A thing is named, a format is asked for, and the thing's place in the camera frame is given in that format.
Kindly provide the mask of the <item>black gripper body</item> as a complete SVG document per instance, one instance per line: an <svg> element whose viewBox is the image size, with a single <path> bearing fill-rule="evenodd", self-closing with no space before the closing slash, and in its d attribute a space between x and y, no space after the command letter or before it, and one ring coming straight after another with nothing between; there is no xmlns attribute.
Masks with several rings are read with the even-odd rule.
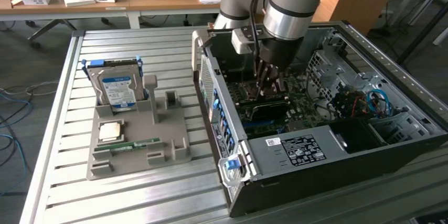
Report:
<svg viewBox="0 0 448 224"><path fill-rule="evenodd" d="M269 65L285 70L291 65L304 38L297 40L264 39L260 45L260 59Z"/></svg>

